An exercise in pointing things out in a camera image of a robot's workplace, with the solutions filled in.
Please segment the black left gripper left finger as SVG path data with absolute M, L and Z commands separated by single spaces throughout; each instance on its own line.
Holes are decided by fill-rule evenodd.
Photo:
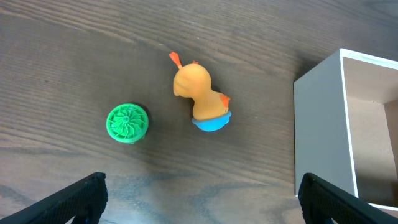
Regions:
M 1 219 L 1 224 L 99 223 L 108 202 L 106 174 L 95 172 Z

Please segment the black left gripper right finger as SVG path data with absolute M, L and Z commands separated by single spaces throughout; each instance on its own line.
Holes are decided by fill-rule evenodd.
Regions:
M 306 224 L 397 224 L 396 217 L 312 173 L 303 176 L 298 199 Z

